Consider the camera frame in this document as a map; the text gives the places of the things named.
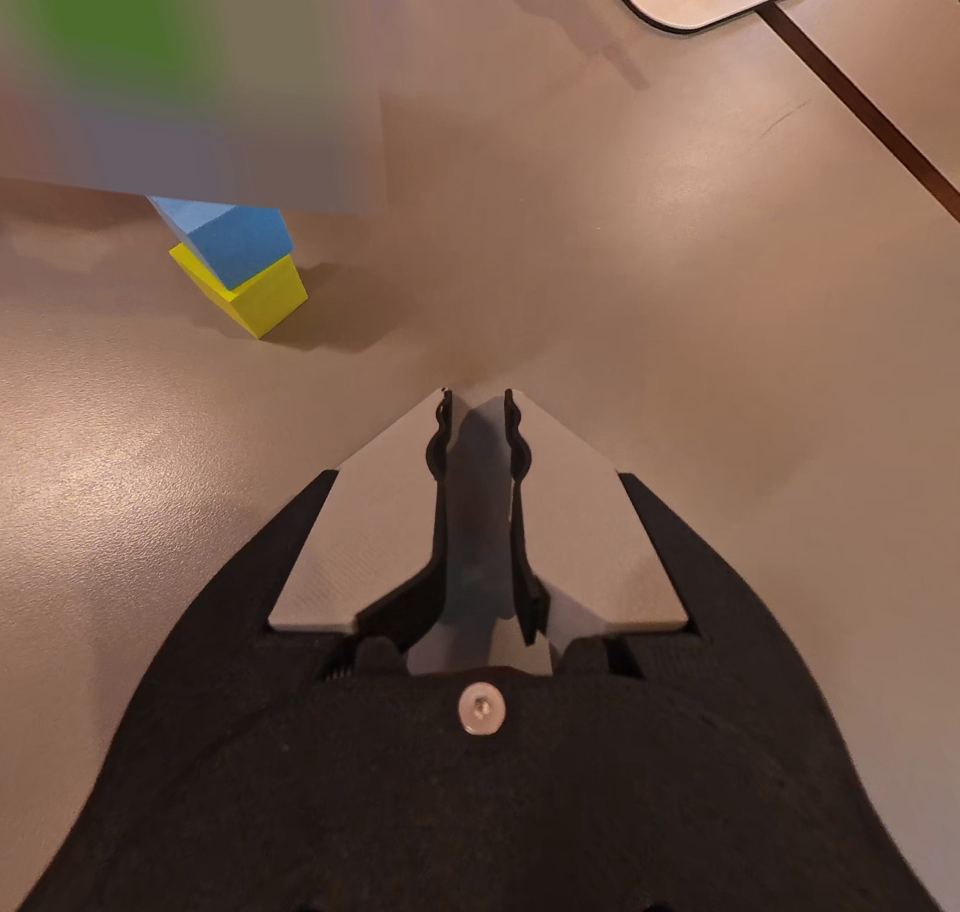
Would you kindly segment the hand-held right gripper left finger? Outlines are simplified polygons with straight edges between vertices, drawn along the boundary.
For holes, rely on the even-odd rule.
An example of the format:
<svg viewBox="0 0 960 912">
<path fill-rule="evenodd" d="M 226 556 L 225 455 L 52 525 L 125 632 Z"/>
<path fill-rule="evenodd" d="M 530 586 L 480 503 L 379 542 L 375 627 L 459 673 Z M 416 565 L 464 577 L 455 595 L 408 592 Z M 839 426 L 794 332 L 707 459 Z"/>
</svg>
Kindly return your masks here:
<svg viewBox="0 0 960 912">
<path fill-rule="evenodd" d="M 269 616 L 273 630 L 425 637 L 447 597 L 452 392 L 438 389 L 335 470 Z"/>
</svg>

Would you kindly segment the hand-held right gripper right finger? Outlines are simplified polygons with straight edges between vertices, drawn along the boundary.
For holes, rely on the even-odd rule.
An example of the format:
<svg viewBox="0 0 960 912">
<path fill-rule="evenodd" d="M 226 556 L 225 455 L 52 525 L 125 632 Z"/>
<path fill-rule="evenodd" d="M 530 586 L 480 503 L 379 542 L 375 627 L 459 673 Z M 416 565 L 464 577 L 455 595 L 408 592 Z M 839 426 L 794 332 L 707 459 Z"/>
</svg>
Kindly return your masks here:
<svg viewBox="0 0 960 912">
<path fill-rule="evenodd" d="M 524 642 L 680 630 L 688 613 L 615 467 L 521 391 L 505 391 L 504 421 Z"/>
</svg>

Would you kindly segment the yellow foam cube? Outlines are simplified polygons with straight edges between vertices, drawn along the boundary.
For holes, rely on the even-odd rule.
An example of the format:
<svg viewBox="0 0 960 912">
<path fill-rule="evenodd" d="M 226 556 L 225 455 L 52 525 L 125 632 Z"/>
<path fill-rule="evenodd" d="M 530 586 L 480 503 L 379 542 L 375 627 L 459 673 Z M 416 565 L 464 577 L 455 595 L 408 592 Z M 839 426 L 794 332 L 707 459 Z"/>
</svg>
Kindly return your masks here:
<svg viewBox="0 0 960 912">
<path fill-rule="evenodd" d="M 308 298 L 292 255 L 282 257 L 230 290 L 186 245 L 176 245 L 169 254 L 211 303 L 258 340 Z"/>
</svg>

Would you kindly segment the light blue foam cube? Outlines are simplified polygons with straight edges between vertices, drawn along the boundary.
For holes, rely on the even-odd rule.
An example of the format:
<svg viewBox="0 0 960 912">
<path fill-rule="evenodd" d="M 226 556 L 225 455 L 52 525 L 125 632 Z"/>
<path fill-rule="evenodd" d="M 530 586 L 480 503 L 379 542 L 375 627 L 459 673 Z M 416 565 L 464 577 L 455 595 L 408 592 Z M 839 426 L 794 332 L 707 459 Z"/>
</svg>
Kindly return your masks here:
<svg viewBox="0 0 960 912">
<path fill-rule="evenodd" d="M 163 222 L 228 290 L 289 256 L 294 244 L 275 208 L 149 197 Z"/>
</svg>

